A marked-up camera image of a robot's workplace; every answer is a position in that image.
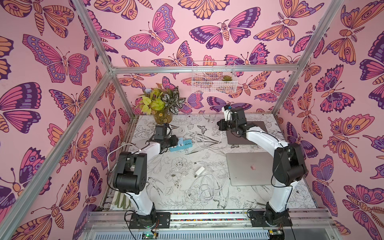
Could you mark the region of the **teal power strip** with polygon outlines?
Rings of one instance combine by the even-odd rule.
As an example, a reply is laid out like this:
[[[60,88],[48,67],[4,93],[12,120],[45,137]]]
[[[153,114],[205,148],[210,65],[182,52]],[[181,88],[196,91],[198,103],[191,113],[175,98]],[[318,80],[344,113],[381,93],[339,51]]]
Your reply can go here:
[[[171,147],[170,151],[171,152],[177,152],[177,151],[191,148],[192,146],[193,146],[192,140],[184,140],[183,138],[179,138],[177,145],[174,147]]]

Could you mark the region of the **white laptop charger brick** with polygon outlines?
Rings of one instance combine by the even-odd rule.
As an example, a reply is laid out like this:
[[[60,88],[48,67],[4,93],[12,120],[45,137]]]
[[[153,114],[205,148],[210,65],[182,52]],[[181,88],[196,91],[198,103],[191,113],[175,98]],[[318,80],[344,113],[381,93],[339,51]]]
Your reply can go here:
[[[205,167],[199,167],[198,170],[194,174],[194,178],[197,178],[202,175],[202,173],[205,171]]]

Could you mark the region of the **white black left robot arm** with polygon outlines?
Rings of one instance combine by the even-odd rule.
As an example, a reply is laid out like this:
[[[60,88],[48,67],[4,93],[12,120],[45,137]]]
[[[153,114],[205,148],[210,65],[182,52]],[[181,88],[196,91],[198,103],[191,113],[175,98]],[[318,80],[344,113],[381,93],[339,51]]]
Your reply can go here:
[[[178,145],[179,139],[172,134],[169,124],[157,125],[147,145],[134,152],[121,152],[113,171],[112,186],[117,192],[128,196],[141,217],[156,214],[156,207],[145,190],[148,161]]]

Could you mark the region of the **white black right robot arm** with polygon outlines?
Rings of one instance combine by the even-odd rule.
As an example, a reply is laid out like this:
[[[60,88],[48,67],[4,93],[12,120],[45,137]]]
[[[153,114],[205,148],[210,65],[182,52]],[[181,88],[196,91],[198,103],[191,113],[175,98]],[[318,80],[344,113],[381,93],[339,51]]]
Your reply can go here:
[[[265,222],[277,226],[289,220],[288,201],[297,185],[307,172],[303,151],[299,144],[281,141],[265,132],[254,123],[247,122],[244,109],[230,105],[222,107],[225,118],[217,122],[220,131],[230,131],[262,147],[273,157],[271,185],[272,197],[266,204]]]

